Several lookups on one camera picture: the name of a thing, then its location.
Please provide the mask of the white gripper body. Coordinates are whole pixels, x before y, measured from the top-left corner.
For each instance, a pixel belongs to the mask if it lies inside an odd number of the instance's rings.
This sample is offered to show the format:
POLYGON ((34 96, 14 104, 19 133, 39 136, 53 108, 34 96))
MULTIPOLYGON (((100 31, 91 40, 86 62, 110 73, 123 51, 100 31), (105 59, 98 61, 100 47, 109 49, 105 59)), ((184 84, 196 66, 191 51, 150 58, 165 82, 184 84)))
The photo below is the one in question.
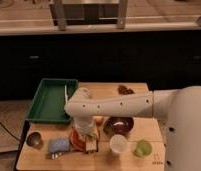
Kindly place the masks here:
POLYGON ((98 130, 92 117, 75 117, 74 128, 83 137, 98 137, 98 130))

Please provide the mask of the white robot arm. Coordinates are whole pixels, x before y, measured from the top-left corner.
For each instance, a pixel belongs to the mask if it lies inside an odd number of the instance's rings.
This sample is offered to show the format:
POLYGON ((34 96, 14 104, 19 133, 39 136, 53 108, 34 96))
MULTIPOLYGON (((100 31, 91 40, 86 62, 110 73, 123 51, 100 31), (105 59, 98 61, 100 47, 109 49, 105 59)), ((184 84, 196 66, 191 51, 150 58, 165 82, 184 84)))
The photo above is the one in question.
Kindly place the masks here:
POLYGON ((164 171, 201 171, 201 86, 94 99, 78 88, 66 102, 77 128, 91 130, 92 117, 142 117, 167 121, 164 171))

